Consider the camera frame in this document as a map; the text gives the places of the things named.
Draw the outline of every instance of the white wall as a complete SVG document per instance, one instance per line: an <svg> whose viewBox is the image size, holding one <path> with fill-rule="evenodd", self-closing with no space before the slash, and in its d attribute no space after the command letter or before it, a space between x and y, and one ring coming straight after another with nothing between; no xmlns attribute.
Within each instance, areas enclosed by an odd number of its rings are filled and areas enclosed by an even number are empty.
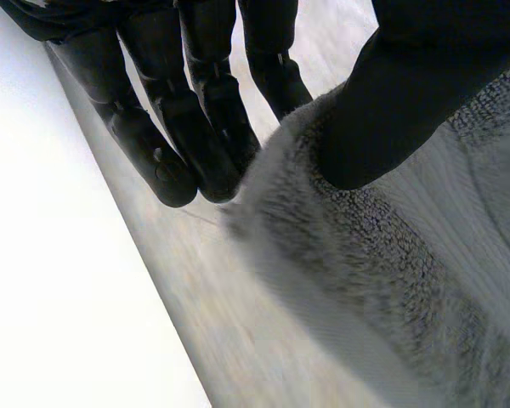
<svg viewBox="0 0 510 408"><path fill-rule="evenodd" d="M47 55L0 9L0 408L201 406Z"/></svg>

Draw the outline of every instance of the black glove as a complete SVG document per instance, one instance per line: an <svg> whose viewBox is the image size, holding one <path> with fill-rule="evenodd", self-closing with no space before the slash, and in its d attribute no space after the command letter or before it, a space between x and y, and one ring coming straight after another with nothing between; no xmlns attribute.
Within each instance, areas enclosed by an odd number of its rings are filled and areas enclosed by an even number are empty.
<svg viewBox="0 0 510 408"><path fill-rule="evenodd" d="M158 198L181 207L201 193L232 198L260 148L230 73L235 0L0 0L46 41L87 92ZM278 118L311 100L288 56L298 0L241 0L252 76ZM136 97L116 33L178 154ZM184 74L184 40L193 92Z"/></svg>
<svg viewBox="0 0 510 408"><path fill-rule="evenodd" d="M373 0L362 49L320 147L327 181L353 190L396 168L510 66L510 2Z"/></svg>

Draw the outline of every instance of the fuzzy gray fabric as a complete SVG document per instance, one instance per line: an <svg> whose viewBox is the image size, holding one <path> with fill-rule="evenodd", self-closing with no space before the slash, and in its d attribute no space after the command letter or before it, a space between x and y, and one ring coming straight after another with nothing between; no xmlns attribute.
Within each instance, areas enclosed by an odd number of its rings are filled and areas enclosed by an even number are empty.
<svg viewBox="0 0 510 408"><path fill-rule="evenodd" d="M232 241L391 405L510 407L510 70L354 191L315 166L338 90L274 133L224 209Z"/></svg>

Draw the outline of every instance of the gray floor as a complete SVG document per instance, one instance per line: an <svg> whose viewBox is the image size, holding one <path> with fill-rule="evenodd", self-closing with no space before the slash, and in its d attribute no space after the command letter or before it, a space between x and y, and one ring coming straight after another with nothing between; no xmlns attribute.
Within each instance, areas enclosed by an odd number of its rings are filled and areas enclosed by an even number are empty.
<svg viewBox="0 0 510 408"><path fill-rule="evenodd" d="M309 90L318 95L347 77L376 21L369 0L300 3L292 56ZM253 128L265 141L277 121L249 77L240 21L231 61ZM149 109L130 59L127 68ZM213 405L381 406L240 264L218 225L217 208L200 197L180 210L161 205L106 132L81 89L60 66L57 71Z"/></svg>

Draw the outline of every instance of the gray fur cuff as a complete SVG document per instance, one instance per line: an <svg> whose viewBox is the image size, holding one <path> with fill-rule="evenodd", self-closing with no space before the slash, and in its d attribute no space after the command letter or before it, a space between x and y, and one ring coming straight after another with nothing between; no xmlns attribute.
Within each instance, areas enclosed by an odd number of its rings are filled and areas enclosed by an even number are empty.
<svg viewBox="0 0 510 408"><path fill-rule="evenodd" d="M393 406L510 406L510 71L355 191L315 166L337 92L283 122L225 208L239 251Z"/></svg>

